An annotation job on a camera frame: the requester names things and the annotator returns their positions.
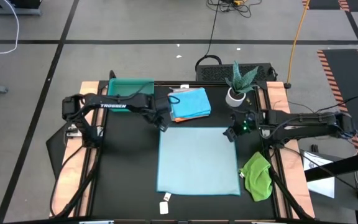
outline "light blue cloth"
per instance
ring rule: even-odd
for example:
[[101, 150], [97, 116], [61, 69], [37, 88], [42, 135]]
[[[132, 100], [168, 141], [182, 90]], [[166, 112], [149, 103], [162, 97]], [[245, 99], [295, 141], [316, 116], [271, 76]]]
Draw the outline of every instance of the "light blue cloth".
[[168, 128], [160, 134], [157, 191], [240, 195], [236, 147], [226, 128]]
[[170, 96], [175, 96], [180, 100], [178, 104], [172, 104], [174, 118], [192, 118], [211, 113], [211, 105], [204, 88], [182, 93], [171, 93]]

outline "teal box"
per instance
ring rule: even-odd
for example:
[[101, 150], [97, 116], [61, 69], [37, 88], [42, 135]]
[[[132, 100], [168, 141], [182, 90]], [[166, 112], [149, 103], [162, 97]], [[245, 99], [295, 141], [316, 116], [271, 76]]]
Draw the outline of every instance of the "teal box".
[[[141, 88], [140, 93], [154, 94], [153, 78], [112, 78], [109, 82], [108, 96], [129, 96]], [[127, 109], [110, 109], [113, 112], [129, 112]]]

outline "concrete floor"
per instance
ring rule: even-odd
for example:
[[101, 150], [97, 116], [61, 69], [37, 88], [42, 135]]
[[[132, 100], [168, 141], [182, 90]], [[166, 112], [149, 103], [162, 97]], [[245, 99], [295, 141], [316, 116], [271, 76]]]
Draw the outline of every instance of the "concrete floor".
[[[59, 40], [73, 0], [44, 0], [41, 17], [20, 17], [20, 40]], [[219, 13], [215, 39], [292, 40], [303, 10], [301, 0], [264, 0], [252, 7], [252, 17], [236, 12]], [[358, 25], [358, 12], [352, 13]], [[181, 40], [209, 39], [214, 12], [204, 0], [80, 0], [68, 40]], [[13, 17], [0, 17], [0, 40], [12, 40], [16, 33]], [[357, 40], [344, 11], [308, 11], [300, 39]], [[0, 50], [11, 44], [0, 44]], [[120, 78], [194, 80], [195, 62], [206, 44], [66, 44], [58, 61], [29, 153], [7, 211], [5, 222], [47, 218], [53, 186], [46, 140], [64, 123], [61, 101], [78, 93], [82, 81], [106, 80], [113, 69]], [[56, 44], [20, 44], [0, 55], [0, 85], [9, 93], [0, 95], [0, 204], [23, 145], [45, 77], [57, 49]], [[293, 88], [288, 98], [313, 110], [335, 104], [316, 51], [358, 49], [358, 45], [298, 45], [293, 61]], [[223, 63], [270, 62], [286, 80], [291, 45], [212, 45], [210, 54]], [[205, 60], [203, 64], [215, 64]], [[307, 112], [291, 105], [293, 112]], [[319, 144], [321, 153], [338, 157], [354, 154], [354, 147], [337, 139], [300, 141], [300, 148]], [[314, 204], [316, 216], [333, 222], [356, 221], [354, 212]]]

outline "green cloth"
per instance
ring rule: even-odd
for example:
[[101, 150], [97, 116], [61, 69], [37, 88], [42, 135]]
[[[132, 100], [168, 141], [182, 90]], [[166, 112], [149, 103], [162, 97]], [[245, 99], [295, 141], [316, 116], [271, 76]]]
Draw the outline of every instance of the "green cloth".
[[269, 198], [272, 193], [272, 179], [269, 176], [269, 167], [269, 162], [261, 153], [256, 152], [239, 170], [245, 178], [246, 189], [256, 202]]

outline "white pot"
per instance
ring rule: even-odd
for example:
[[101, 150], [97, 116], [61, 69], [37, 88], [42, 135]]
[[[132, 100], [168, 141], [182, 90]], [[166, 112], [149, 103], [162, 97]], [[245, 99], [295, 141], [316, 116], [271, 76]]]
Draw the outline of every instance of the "white pot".
[[230, 95], [230, 90], [231, 90], [231, 87], [229, 88], [229, 90], [227, 91], [227, 94], [226, 94], [226, 103], [231, 106], [231, 107], [238, 107], [241, 105], [241, 103], [244, 101], [244, 99], [246, 98], [246, 94], [244, 94], [242, 96], [241, 99], [239, 100], [236, 100], [234, 99], [233, 97], [231, 97]]

